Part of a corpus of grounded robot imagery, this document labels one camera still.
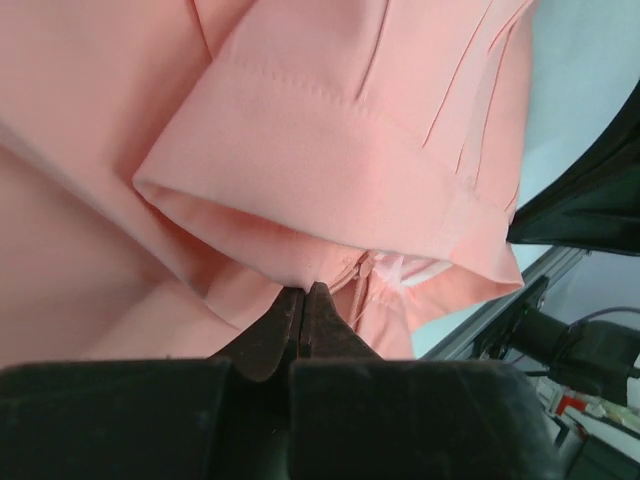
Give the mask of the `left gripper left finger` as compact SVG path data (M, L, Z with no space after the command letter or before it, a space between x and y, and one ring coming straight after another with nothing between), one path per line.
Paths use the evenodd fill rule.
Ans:
M229 359L253 382L264 382L298 357L305 291L284 288L271 307L212 358Z

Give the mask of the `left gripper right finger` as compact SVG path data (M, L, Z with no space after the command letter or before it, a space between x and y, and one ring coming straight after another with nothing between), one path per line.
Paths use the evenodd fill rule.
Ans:
M338 314L328 286L319 282L304 298L298 357L381 360Z

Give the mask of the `pink pleated skirt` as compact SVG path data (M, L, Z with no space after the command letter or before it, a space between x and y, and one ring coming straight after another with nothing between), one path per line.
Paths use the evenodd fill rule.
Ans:
M517 290L532 1L5 1L1 362L204 357L325 283L385 358Z

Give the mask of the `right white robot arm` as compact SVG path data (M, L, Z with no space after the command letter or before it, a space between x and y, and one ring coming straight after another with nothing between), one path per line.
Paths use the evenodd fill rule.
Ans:
M520 208L512 244L639 254L639 89L594 144Z

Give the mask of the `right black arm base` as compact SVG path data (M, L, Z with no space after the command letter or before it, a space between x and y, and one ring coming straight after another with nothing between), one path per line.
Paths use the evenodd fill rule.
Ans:
M531 305L513 309L493 334L479 337L478 359L502 360L514 349L545 369L546 377L577 392L639 407L639 331L605 317L637 315L636 307L610 307L564 323Z

